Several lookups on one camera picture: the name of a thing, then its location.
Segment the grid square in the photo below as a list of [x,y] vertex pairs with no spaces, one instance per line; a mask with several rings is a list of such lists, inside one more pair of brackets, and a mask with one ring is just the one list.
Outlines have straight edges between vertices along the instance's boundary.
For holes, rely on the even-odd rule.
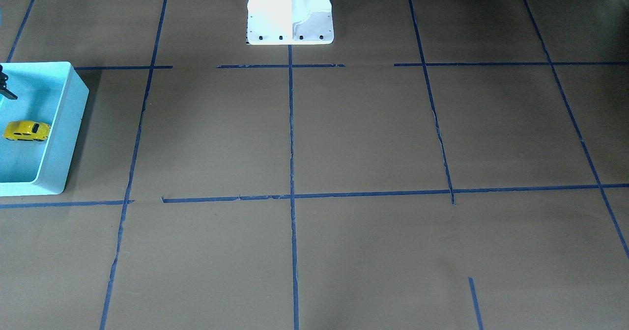
[[288,193],[286,69],[153,74],[132,198]]
[[455,189],[596,183],[548,66],[429,74]]
[[13,61],[148,65],[162,1],[36,0]]
[[557,66],[604,184],[629,182],[629,66]]
[[629,326],[627,257],[598,189],[457,199],[461,252],[488,329]]
[[297,193],[447,189],[418,68],[294,71]]
[[294,46],[294,62],[393,64],[420,61],[407,0],[332,0],[334,42]]
[[89,95],[65,190],[59,195],[0,197],[0,204],[124,199],[147,71],[79,75]]
[[303,330],[473,329],[448,195],[297,200]]
[[627,0],[527,0],[553,61],[629,61]]
[[285,46],[247,45],[247,0],[169,0],[160,64],[286,64]]
[[522,0],[413,0],[427,62],[546,61]]
[[97,329],[119,206],[1,209],[2,329]]
[[2,0],[2,25],[0,26],[0,62],[5,62],[13,47],[22,19],[31,0]]
[[287,200],[134,202],[109,329],[292,328]]

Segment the floor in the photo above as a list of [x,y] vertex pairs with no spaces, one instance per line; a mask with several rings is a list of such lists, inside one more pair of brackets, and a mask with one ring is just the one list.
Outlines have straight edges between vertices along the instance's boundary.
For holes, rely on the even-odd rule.
[[90,90],[65,191],[0,198],[0,328],[629,328],[629,0],[332,0],[292,47],[246,1],[0,0],[0,58]]

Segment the blue tape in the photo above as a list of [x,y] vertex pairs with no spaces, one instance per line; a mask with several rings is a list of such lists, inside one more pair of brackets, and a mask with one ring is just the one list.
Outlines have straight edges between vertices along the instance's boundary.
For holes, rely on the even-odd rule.
[[290,230],[292,231],[292,316],[294,330],[299,330],[299,287],[297,278],[297,223],[295,214],[294,116],[292,86],[292,46],[288,46],[288,106],[290,124]]
[[542,45],[542,50],[544,51],[544,54],[546,54],[546,59],[548,60],[548,64],[550,64],[550,69],[552,70],[553,76],[555,77],[555,82],[557,83],[557,88],[559,89],[559,93],[561,93],[561,97],[564,100],[564,105],[566,106],[566,110],[568,111],[568,115],[570,115],[570,120],[572,121],[572,125],[574,126],[574,130],[577,133],[577,136],[579,137],[579,140],[581,142],[581,147],[583,148],[583,152],[586,155],[586,158],[588,158],[588,164],[590,166],[590,169],[592,170],[592,174],[594,175],[594,178],[596,180],[596,184],[598,186],[598,188],[600,189],[600,195],[602,196],[602,199],[605,202],[605,206],[607,207],[607,212],[609,213],[609,216],[611,218],[612,223],[614,224],[614,227],[616,229],[616,233],[618,234],[618,238],[620,239],[620,244],[622,245],[623,249],[625,250],[625,255],[627,256],[627,259],[629,259],[629,247],[627,247],[627,242],[625,241],[625,237],[623,236],[622,231],[620,230],[620,226],[618,225],[618,221],[616,220],[616,216],[614,214],[614,211],[611,209],[611,205],[609,205],[609,200],[607,200],[607,195],[605,194],[605,189],[602,186],[602,184],[600,183],[600,178],[598,176],[598,173],[596,171],[596,168],[594,166],[594,163],[592,161],[592,158],[589,154],[588,151],[588,147],[586,146],[586,142],[583,139],[583,135],[581,134],[581,131],[579,129],[579,126],[577,125],[577,120],[575,119],[572,109],[570,108],[570,104],[568,103],[568,97],[566,97],[566,93],[564,92],[564,87],[561,85],[561,81],[559,80],[559,75],[557,75],[557,70],[555,70],[555,66],[552,62],[552,59],[550,59],[550,53],[548,52],[548,48],[546,47],[546,43],[544,43],[544,39],[542,38],[542,33],[539,29],[539,27],[537,26],[537,22],[535,22],[535,17],[533,17],[533,12],[531,11],[530,6],[528,5],[528,1],[526,0],[522,0],[524,2],[524,5],[526,6],[526,12],[528,12],[528,16],[531,19],[531,23],[533,23],[533,27],[535,28],[535,32],[537,33],[537,38],[539,38],[540,43]]
[[74,70],[87,71],[87,70],[170,70],[172,66],[75,66]]
[[605,189],[629,188],[629,184],[603,184]]
[[[605,189],[629,188],[629,183],[603,185]],[[527,192],[527,191],[571,191],[599,189],[596,184],[588,185],[553,185],[545,187],[503,187],[503,188],[477,188],[454,189],[454,193],[487,193],[487,192]],[[328,198],[328,197],[363,197],[363,196],[405,196],[405,195],[441,195],[449,194],[449,189],[435,189],[425,191],[384,191],[384,192],[331,192],[331,193],[296,193],[299,198]],[[164,203],[194,203],[217,201],[246,201],[246,200],[287,200],[291,195],[250,195],[250,196],[218,196],[218,197],[191,197],[191,198],[163,198]]]
[[24,19],[22,19],[22,24],[20,25],[20,30],[18,30],[18,34],[15,36],[15,40],[13,41],[13,46],[11,46],[11,51],[9,51],[9,57],[7,57],[6,59],[7,63],[10,63],[11,59],[13,59],[13,53],[15,53],[15,48],[18,46],[18,41],[20,40],[20,36],[22,36],[24,26],[27,25],[27,20],[29,19],[29,15],[31,14],[31,10],[33,9],[34,3],[35,3],[35,0],[31,0],[31,3],[29,3],[29,7],[27,8],[27,12],[24,14]]
[[388,191],[388,192],[340,192],[340,193],[301,193],[296,198],[326,198],[326,197],[363,197],[363,196],[404,196],[404,195],[438,195],[450,194],[449,190],[433,191]]
[[523,192],[523,191],[571,191],[584,189],[598,189],[598,185],[555,185],[548,187],[506,187],[506,188],[480,188],[480,189],[454,189],[455,193],[481,193],[481,192]]
[[470,283],[470,292],[472,292],[472,301],[474,302],[474,311],[476,312],[476,323],[478,323],[478,329],[483,328],[483,317],[481,316],[481,308],[478,306],[478,297],[476,296],[476,287],[474,286],[474,279],[468,277],[467,280]]
[[413,26],[415,28],[415,37],[417,39],[417,47],[420,50],[420,59],[422,59],[424,79],[426,80],[426,88],[429,92],[430,108],[434,116],[434,128],[436,129],[436,136],[439,139],[439,145],[441,146],[441,154],[443,157],[443,168],[445,169],[445,176],[448,181],[448,188],[450,189],[450,198],[452,200],[452,205],[456,205],[454,201],[454,189],[452,189],[452,179],[450,178],[450,169],[448,167],[448,160],[445,156],[445,147],[443,146],[443,138],[441,136],[441,129],[439,127],[439,119],[436,115],[436,108],[434,107],[434,98],[432,95],[432,88],[430,86],[429,70],[426,67],[426,59],[424,58],[424,51],[422,48],[422,39],[420,38],[420,29],[417,26],[417,17],[415,16],[415,7],[413,6],[413,0],[408,0],[408,5],[411,8],[411,16],[413,17]]
[[220,65],[216,68],[325,68],[325,67],[345,67],[344,64],[233,64]]
[[[616,62],[572,62],[572,63],[552,63],[555,66],[607,66],[620,65],[627,66],[629,61]],[[421,63],[395,63],[396,67],[418,67]],[[548,62],[519,62],[519,63],[426,63],[426,66],[548,66]]]
[[112,300],[112,290],[114,279],[116,277],[117,261],[120,255],[120,244],[122,243],[122,236],[124,231],[124,220],[126,220],[126,211],[129,205],[131,187],[133,185],[133,175],[135,174],[135,163],[138,158],[138,151],[140,148],[140,138],[142,137],[142,121],[144,119],[144,111],[146,111],[146,102],[148,100],[148,94],[151,88],[151,81],[153,80],[153,70],[155,68],[155,59],[157,59],[157,49],[159,47],[160,34],[162,33],[162,26],[164,25],[164,15],[166,14],[166,3],[168,0],[164,0],[162,3],[162,14],[160,15],[159,25],[157,26],[157,35],[155,35],[155,45],[153,46],[153,57],[151,59],[151,66],[148,70],[148,79],[146,80],[146,91],[144,91],[144,100],[142,103],[142,111],[140,112],[140,121],[138,123],[138,130],[135,135],[135,146],[133,147],[133,156],[131,159],[131,167],[129,169],[129,182],[124,192],[124,203],[122,205],[122,211],[120,214],[120,225],[118,227],[117,242],[116,242],[116,256],[112,263],[112,269],[110,270],[110,280],[107,283],[107,292],[105,294],[105,303],[103,305],[103,315],[101,316],[100,330],[105,330],[107,323],[107,315],[110,308],[110,301]]
[[345,67],[344,64],[294,64],[293,68]]
[[76,201],[76,202],[33,202],[33,203],[3,203],[0,209],[29,209],[37,207],[72,207],[96,205],[122,205],[124,200],[108,201]]
[[629,61],[608,61],[608,62],[593,62],[593,63],[588,63],[588,62],[572,62],[572,63],[554,63],[553,65],[560,65],[560,66],[607,66],[607,65],[619,65],[619,66],[627,66],[629,65]]
[[240,64],[240,65],[220,65],[216,68],[287,68],[287,64]]
[[163,198],[163,203],[194,203],[194,202],[218,202],[218,201],[250,201],[250,200],[286,200],[290,195],[251,195],[251,196],[219,196],[219,197],[189,197],[189,198]]

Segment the yellow toy car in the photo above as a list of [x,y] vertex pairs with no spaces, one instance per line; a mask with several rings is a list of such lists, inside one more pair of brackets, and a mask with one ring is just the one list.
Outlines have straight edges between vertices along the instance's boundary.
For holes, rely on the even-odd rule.
[[48,138],[50,125],[45,122],[30,120],[11,121],[4,129],[4,138],[7,140],[37,140]]

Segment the light blue bin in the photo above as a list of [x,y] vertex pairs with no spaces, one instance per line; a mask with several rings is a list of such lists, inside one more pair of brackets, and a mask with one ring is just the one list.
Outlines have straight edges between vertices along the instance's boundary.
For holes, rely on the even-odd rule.
[[7,88],[0,96],[0,130],[16,120],[51,124],[44,142],[0,138],[0,196],[54,195],[65,189],[87,86],[70,63],[7,63]]

